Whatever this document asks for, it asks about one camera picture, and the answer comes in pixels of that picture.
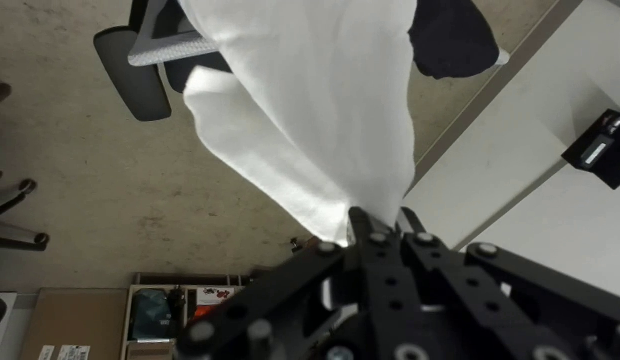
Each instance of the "chair wheel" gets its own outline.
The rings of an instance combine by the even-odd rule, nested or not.
[[[48,242],[49,242],[49,236],[44,231],[34,236],[34,244],[37,245],[48,245]]]
[[[24,193],[30,193],[36,190],[36,182],[31,177],[25,177],[18,184],[18,190],[24,192]]]

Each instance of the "black metal bracket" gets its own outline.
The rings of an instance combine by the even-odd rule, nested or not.
[[[182,358],[616,360],[620,297],[492,244],[451,252],[414,212],[349,209],[352,248],[320,244],[193,320]]]

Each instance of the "white fabric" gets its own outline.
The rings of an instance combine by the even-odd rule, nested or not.
[[[196,67],[202,142],[322,240],[348,208],[394,223],[414,176],[415,0],[182,0],[234,73]]]

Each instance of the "cardboard box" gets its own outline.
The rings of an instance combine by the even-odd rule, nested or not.
[[[171,344],[129,344],[126,360],[171,360]]]
[[[119,358],[126,296],[126,289],[42,289],[20,358]]]

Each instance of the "floor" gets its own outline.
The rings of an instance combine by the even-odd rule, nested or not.
[[[477,0],[516,50],[547,0]],[[0,0],[2,185],[37,180],[3,221],[45,229],[44,254],[0,250],[0,287],[117,287],[132,271],[239,274],[288,258],[307,236],[263,193],[210,155],[177,96],[164,121],[134,121],[97,62],[92,35],[124,24],[128,2]],[[428,150],[489,73],[414,75],[409,110]]]

